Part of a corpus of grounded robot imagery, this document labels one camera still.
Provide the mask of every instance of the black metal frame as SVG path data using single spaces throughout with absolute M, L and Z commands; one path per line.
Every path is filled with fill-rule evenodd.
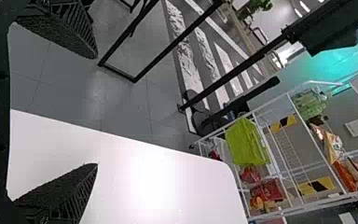
M 128 7 L 130 9 L 130 13 L 133 12 L 133 10 L 138 6 L 138 4 L 141 2 L 141 0 L 135 0 L 133 4 L 131 5 L 126 0 L 118 0 L 120 1 L 124 6 Z
M 113 65 L 107 64 L 106 61 L 112 56 L 112 54 L 120 47 L 120 45 L 132 35 L 136 26 L 144 19 L 144 17 L 153 9 L 156 3 L 159 0 L 150 0 L 150 2 L 145 6 L 145 8 L 140 12 L 138 17 L 130 24 L 129 27 L 121 34 L 116 43 L 104 54 L 101 60 L 98 62 L 98 66 L 106 68 L 129 81 L 136 83 L 142 77 L 144 77 L 156 64 L 158 64 L 167 54 L 169 54 L 176 46 L 179 45 L 188 35 L 190 35 L 200 24 L 202 24 L 209 16 L 212 15 L 220 6 L 223 5 L 223 0 L 213 0 L 213 4 L 201 15 L 199 16 L 193 23 L 191 23 L 173 42 L 163 50 L 150 64 L 148 64 L 144 70 L 142 70 L 137 76 L 132 76 Z
M 346 18 L 332 17 L 336 11 Z M 232 78 L 262 60 L 265 55 L 279 47 L 285 41 L 292 44 L 300 41 L 311 55 L 328 49 L 328 45 L 340 39 L 342 36 L 355 32 L 358 29 L 358 0 L 331 0 L 321 5 L 307 17 L 295 22 L 282 30 L 282 34 L 268 43 L 243 63 L 235 67 L 225 76 L 218 79 L 211 86 L 200 92 L 198 95 L 187 101 L 184 105 L 178 105 L 178 110 L 184 112 L 187 108 L 200 102 L 208 95 L 224 86 Z

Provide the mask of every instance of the white wire shelf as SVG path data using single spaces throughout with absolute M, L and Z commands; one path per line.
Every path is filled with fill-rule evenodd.
M 268 220 L 276 217 L 287 217 L 300 213 L 305 213 L 317 209 L 331 206 L 337 206 L 343 203 L 358 201 L 358 191 L 348 193 L 343 187 L 336 172 L 328 163 L 323 146 L 316 141 L 313 133 L 308 128 L 306 122 L 301 118 L 296 106 L 292 102 L 292 97 L 304 90 L 319 88 L 319 90 L 328 92 L 336 86 L 342 86 L 341 83 L 308 81 L 293 90 L 282 94 L 275 99 L 261 105 L 255 110 L 241 116 L 230 122 L 228 125 L 208 134 L 194 143 L 198 147 L 200 155 L 208 157 L 211 151 L 215 151 L 231 169 L 236 178 L 238 191 L 243 202 L 244 212 L 249 220 Z M 278 132 L 272 131 L 272 124 L 279 124 L 281 119 L 294 116 L 297 121 L 297 128 L 307 140 L 304 144 L 310 147 L 313 155 L 316 155 L 314 161 L 306 161 L 307 154 L 301 155 L 302 146 L 293 137 L 290 128 L 280 126 Z M 241 167 L 234 164 L 228 144 L 225 140 L 226 130 L 237 120 L 247 118 L 256 125 L 256 128 L 262 138 L 262 144 L 266 147 L 268 155 L 271 158 L 271 164 L 266 164 L 257 168 L 263 180 L 277 178 L 282 186 L 283 200 L 276 203 L 280 211 L 270 212 L 263 215 L 252 216 L 250 202 L 250 189 L 257 184 L 244 184 L 240 179 L 239 172 Z M 346 152 L 347 156 L 358 157 L 358 150 Z M 303 193 L 300 186 L 310 185 L 315 179 L 328 177 L 334 186 L 331 189 L 315 191 L 313 193 Z

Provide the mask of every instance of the black lattice structure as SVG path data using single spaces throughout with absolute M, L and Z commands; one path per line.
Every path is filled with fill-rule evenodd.
M 31 190 L 14 204 L 31 224 L 78 224 L 89 201 L 97 171 L 97 164 L 83 165 Z
M 91 21 L 80 0 L 31 0 L 16 22 L 80 56 L 98 57 Z

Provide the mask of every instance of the red bag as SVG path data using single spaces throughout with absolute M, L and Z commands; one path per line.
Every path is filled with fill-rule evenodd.
M 248 184 L 254 184 L 260 182 L 261 177 L 257 172 L 254 166 L 247 166 L 243 169 L 242 173 L 240 173 L 241 181 L 246 182 Z

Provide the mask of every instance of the green plant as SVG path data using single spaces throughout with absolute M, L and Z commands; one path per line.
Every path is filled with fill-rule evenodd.
M 246 5 L 248 5 L 251 14 L 259 10 L 270 11 L 273 7 L 271 0 L 250 0 Z
M 250 0 L 238 10 L 237 16 L 240 20 L 243 20 L 246 17 L 255 14 L 257 11 L 270 11 L 272 7 L 271 0 Z

